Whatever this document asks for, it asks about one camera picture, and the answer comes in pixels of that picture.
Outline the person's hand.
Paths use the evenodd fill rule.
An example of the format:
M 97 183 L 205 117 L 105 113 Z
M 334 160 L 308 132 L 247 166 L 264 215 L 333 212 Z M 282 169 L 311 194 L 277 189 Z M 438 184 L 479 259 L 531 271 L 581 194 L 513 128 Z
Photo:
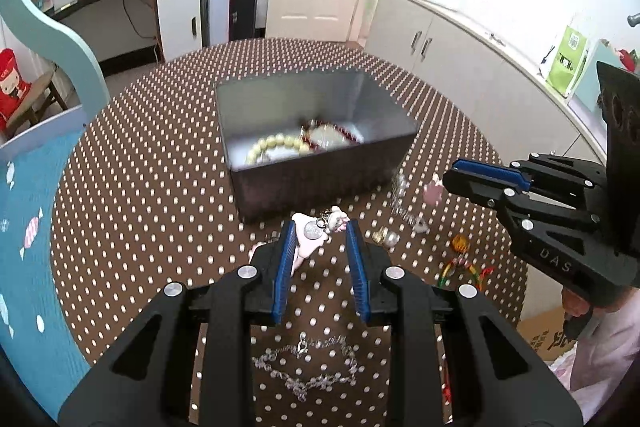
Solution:
M 587 300 L 575 294 L 574 291 L 571 291 L 570 288 L 562 288 L 561 298 L 562 307 L 569 317 L 583 317 L 594 313 L 593 306 Z

